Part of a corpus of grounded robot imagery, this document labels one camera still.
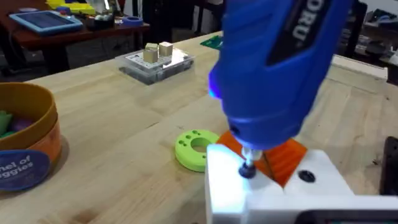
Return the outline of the left gripper white and orange left finger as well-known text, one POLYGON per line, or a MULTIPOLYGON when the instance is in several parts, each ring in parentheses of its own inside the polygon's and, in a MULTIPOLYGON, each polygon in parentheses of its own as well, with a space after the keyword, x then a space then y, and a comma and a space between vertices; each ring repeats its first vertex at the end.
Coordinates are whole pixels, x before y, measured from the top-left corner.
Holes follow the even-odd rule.
POLYGON ((225 132, 206 153, 205 196, 207 223, 249 223, 252 202, 264 203, 268 196, 282 196, 282 187, 261 171, 251 179, 242 177, 241 145, 225 132))

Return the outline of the left gripper white and orange right finger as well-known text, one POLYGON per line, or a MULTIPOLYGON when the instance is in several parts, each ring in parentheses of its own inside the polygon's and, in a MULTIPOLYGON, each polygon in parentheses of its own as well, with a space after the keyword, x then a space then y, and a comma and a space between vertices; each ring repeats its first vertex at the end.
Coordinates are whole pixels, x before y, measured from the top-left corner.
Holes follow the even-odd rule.
POLYGON ((286 194, 349 195, 354 192, 328 155, 307 149, 299 142, 287 142, 264 153, 268 174, 286 194))

